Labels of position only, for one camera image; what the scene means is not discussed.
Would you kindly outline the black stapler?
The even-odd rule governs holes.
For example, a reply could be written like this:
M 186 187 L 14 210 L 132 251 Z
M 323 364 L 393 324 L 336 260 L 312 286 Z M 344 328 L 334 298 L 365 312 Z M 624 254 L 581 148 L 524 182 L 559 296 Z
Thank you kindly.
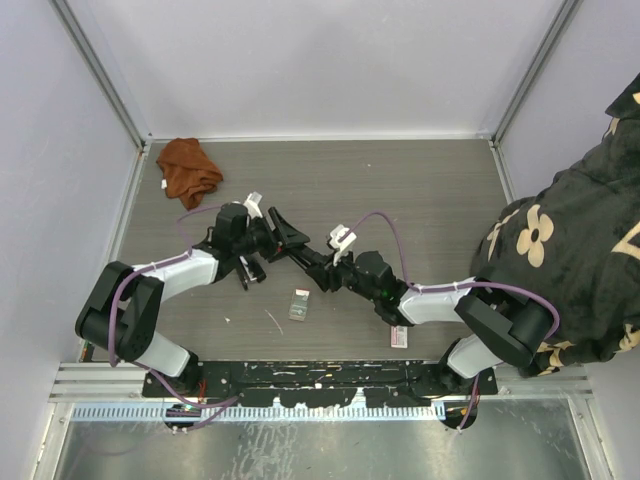
M 306 245 L 294 247 L 286 254 L 323 292 L 329 290 L 329 257 L 327 255 L 320 254 Z
M 267 277 L 258 260 L 251 255 L 238 257 L 236 273 L 244 291 L 249 290 L 250 283 L 261 283 Z

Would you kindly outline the red white staple box sleeve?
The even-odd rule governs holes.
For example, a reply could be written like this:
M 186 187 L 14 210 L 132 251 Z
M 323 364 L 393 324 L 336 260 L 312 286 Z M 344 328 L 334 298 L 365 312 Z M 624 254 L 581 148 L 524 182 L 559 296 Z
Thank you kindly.
M 395 349 L 408 348 L 408 328 L 392 326 L 390 331 L 390 346 Z

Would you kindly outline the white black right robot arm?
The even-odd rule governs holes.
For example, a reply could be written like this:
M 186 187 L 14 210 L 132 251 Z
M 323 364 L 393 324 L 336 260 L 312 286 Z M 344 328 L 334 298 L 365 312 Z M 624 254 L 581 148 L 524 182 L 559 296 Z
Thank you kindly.
M 323 259 L 307 275 L 324 292 L 345 288 L 373 304 L 394 327 L 461 323 L 470 334 L 454 341 L 426 380 L 459 394 L 477 385 L 479 375 L 499 364 L 525 368 L 538 347 L 559 327 L 559 312 L 543 297 L 505 283 L 493 267 L 461 283 L 420 285 L 396 277 L 379 252 L 339 260 Z

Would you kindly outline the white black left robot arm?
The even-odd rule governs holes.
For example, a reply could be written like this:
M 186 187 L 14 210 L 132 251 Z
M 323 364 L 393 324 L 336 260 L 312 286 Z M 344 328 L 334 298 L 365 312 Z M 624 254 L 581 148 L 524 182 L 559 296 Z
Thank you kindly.
M 267 261 L 309 237 L 276 208 L 267 215 L 250 202 L 223 205 L 205 238 L 184 253 L 146 265 L 107 264 L 75 323 L 76 335 L 107 351 L 113 364 L 137 363 L 159 372 L 178 396 L 194 393 L 196 355 L 156 331 L 162 303 L 176 295 L 223 280 L 258 254 Z

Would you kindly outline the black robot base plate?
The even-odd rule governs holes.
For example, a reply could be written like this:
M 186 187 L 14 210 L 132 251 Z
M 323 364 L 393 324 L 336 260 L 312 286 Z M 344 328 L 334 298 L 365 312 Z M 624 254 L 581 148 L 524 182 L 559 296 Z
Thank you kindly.
M 346 407 L 359 393 L 369 408 L 429 406 L 448 395 L 465 397 L 473 386 L 423 360 L 206 361 L 191 368 L 186 381 L 169 384 L 209 403 L 236 397 L 240 406 L 278 401 L 285 408 Z

